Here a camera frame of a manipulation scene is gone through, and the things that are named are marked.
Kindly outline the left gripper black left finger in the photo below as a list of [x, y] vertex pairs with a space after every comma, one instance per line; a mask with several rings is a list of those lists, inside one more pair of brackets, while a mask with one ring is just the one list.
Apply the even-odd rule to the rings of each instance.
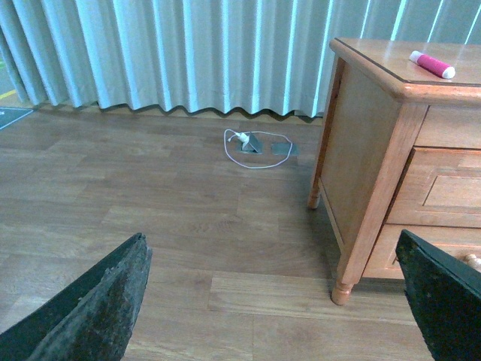
[[153, 252], [137, 233], [1, 334], [3, 360], [120, 360], [144, 299]]

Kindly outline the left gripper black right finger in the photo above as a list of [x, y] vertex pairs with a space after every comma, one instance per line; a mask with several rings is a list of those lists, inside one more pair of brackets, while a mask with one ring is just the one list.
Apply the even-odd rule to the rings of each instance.
[[433, 359], [479, 360], [480, 272], [406, 229], [395, 253]]

